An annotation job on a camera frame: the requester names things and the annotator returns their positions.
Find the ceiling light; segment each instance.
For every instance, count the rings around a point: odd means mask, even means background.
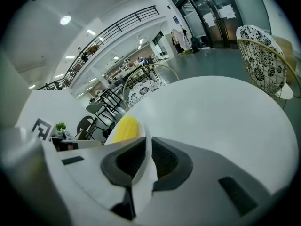
[[[61,25],[66,25],[68,24],[69,22],[71,21],[71,17],[69,15],[66,15],[64,16],[62,19],[61,19]]]
[[[93,31],[91,31],[90,29],[87,30],[87,32],[89,32],[92,35],[95,35],[96,33],[94,33]]]
[[[97,78],[94,78],[94,79],[90,80],[89,83],[92,82],[92,81],[94,81],[94,80],[96,80],[96,79],[97,79]]]
[[[61,76],[63,76],[63,75],[64,75],[63,73],[62,73],[62,74],[59,74],[59,75],[56,76],[56,78],[57,78],[57,77],[61,77]]]
[[[84,92],[83,92],[83,93],[81,93],[79,96],[77,96],[77,98],[78,98],[78,97],[81,97],[83,94],[84,94]]]

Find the gold metal chair frame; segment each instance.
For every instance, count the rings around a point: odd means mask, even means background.
[[[270,48],[270,47],[268,47],[268,46],[266,46],[266,45],[264,45],[264,44],[262,44],[262,43],[260,43],[260,42],[258,42],[258,41],[251,40],[251,39],[238,39],[238,40],[237,40],[237,44],[238,44],[238,46],[239,46],[239,50],[240,50],[241,56],[242,56],[242,58],[243,58],[243,61],[244,61],[246,70],[247,70],[248,74],[250,75],[253,84],[254,84],[255,86],[257,86],[258,88],[260,88],[261,90],[263,90],[260,86],[258,86],[258,82],[256,81],[256,79],[254,79],[255,76],[254,76],[254,75],[251,75],[250,72],[249,72],[249,70],[248,70],[248,68],[247,68],[247,65],[246,65],[246,62],[245,62],[245,59],[244,59],[244,57],[247,56],[247,55],[245,55],[245,54],[247,54],[247,53],[245,53],[245,47],[244,47],[244,45],[245,45],[246,43],[254,43],[254,44],[258,45],[259,47],[262,47],[263,49],[267,50],[268,52],[271,52],[271,53],[274,54],[277,58],[279,58],[279,59],[281,60],[281,62],[282,62],[284,65],[286,65],[286,67],[291,71],[291,73],[293,74],[295,80],[296,80],[297,83],[298,83],[298,87],[299,87],[299,92],[300,92],[300,93],[299,93],[298,96],[294,94],[294,97],[296,97],[296,98],[301,98],[301,84],[300,84],[300,81],[299,81],[299,79],[298,79],[298,77],[297,77],[295,71],[292,69],[292,67],[289,65],[289,63],[285,60],[285,58],[283,58],[279,53],[277,53],[277,52],[276,52],[275,50],[273,50],[272,48]],[[269,96],[271,96],[271,97],[272,97],[273,99],[275,99],[275,100],[276,100],[276,99],[285,100],[285,99],[282,99],[282,98],[276,96],[275,94],[272,95],[272,94],[269,94],[269,93],[268,93],[267,91],[265,91],[265,90],[263,90],[263,91],[264,91],[265,93],[267,93]]]
[[[144,79],[147,79],[148,76],[151,78],[150,76],[150,73],[153,72],[155,77],[157,77],[157,80],[158,81],[161,81],[161,82],[164,82],[166,84],[167,81],[165,80],[165,78],[163,77],[162,73],[158,72],[158,71],[155,71],[155,69],[158,67],[158,66],[162,66],[162,67],[165,67],[167,69],[169,69],[170,71],[172,71],[175,75],[175,77],[177,78],[177,80],[179,81],[179,76],[177,75],[177,73],[169,68],[168,66],[166,65],[160,65],[160,64],[151,64],[151,65],[145,65],[141,68],[139,68],[138,70],[134,71],[127,79],[124,87],[123,87],[123,93],[122,93],[122,100],[123,100],[123,104],[125,105],[125,107],[129,110],[128,106],[127,106],[127,103],[126,103],[126,98],[125,98],[125,90],[126,88],[132,88],[134,85],[136,85],[137,83],[143,81]]]

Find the railing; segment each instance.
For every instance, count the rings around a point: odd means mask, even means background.
[[[106,28],[100,34],[98,34],[94,39],[91,40],[91,42],[87,46],[84,47],[82,52],[75,58],[75,60],[69,67],[64,78],[51,82],[50,84],[46,84],[38,90],[56,89],[57,83],[59,83],[60,85],[59,88],[68,87],[77,75],[77,73],[84,66],[84,64],[93,56],[93,54],[97,52],[97,50],[99,50],[111,39],[116,37],[119,33],[123,32],[127,28],[158,14],[159,12],[156,10],[156,6],[151,6],[136,11],[115,22],[110,27]]]

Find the white round table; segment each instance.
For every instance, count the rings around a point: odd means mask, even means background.
[[[127,114],[141,121],[152,137],[223,155],[271,194],[288,185],[297,169],[297,139],[286,114],[244,81],[221,76],[177,81],[149,94]]]

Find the small plant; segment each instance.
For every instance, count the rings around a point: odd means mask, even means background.
[[[64,122],[60,122],[58,124],[55,124],[57,131],[60,131],[61,129],[66,130],[66,125]]]

